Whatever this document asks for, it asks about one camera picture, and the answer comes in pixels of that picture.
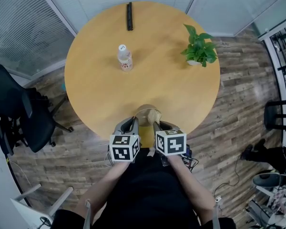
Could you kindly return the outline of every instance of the black shirt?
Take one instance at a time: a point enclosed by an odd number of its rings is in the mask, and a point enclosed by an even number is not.
[[[74,214],[58,210],[51,228],[82,229],[84,219]],[[236,228],[230,218],[220,218],[219,222],[221,228]],[[163,167],[155,154],[155,157],[137,157],[120,178],[108,197],[106,208],[92,226],[93,229],[108,227],[212,229],[213,224],[209,221],[202,227],[199,225],[173,169]]]

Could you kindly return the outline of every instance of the person's arm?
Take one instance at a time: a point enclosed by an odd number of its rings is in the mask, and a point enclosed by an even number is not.
[[[196,180],[190,170],[185,166],[180,156],[168,156],[167,159],[178,176],[201,224],[203,225],[212,220],[213,209],[215,206],[215,198],[212,193]]]
[[[89,199],[91,222],[93,222],[93,217],[104,206],[107,197],[128,166],[129,162],[117,162],[99,182],[94,184],[81,196],[74,212],[85,218],[88,210],[85,204],[86,200]]]

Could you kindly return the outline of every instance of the table top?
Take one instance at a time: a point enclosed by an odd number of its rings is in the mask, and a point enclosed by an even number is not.
[[[204,32],[184,12],[156,2],[133,2],[133,31],[126,4],[91,19],[74,39],[65,65],[66,90],[78,117],[104,139],[143,104],[161,120],[190,133],[210,112],[219,88],[219,62],[190,66],[180,52],[188,45],[183,24]],[[121,70],[118,46],[125,44],[133,69]]]

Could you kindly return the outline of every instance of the bottle cap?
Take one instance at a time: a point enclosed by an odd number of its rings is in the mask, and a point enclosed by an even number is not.
[[[121,45],[119,46],[119,51],[123,52],[123,51],[125,51],[125,50],[126,50],[126,46],[125,46],[124,44],[121,44]]]

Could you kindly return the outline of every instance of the green leaves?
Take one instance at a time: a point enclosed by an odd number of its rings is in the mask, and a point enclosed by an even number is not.
[[[194,38],[194,37],[189,36],[189,43],[194,44],[194,42],[195,42],[195,38]]]
[[[186,50],[187,50],[187,49],[184,49],[184,50],[181,52],[181,54],[182,54],[182,55],[186,55]]]
[[[212,38],[207,33],[196,34],[196,29],[192,25],[184,25],[189,32],[189,43],[187,49],[184,49],[181,54],[185,55],[186,60],[194,60],[200,62],[203,67],[206,67],[206,62],[213,63],[217,59],[214,52],[214,44],[205,42],[205,39]]]
[[[202,61],[202,67],[206,67],[206,61],[205,61],[205,58],[203,59]]]
[[[201,33],[199,35],[199,38],[201,38],[201,39],[210,39],[210,38],[213,38],[213,36],[209,35],[208,33]]]
[[[193,58],[195,57],[195,53],[190,52],[186,55],[186,60],[193,60]]]
[[[186,27],[187,31],[189,32],[190,36],[195,38],[195,35],[196,35],[196,29],[194,26],[192,25],[186,25],[184,24],[184,26]]]

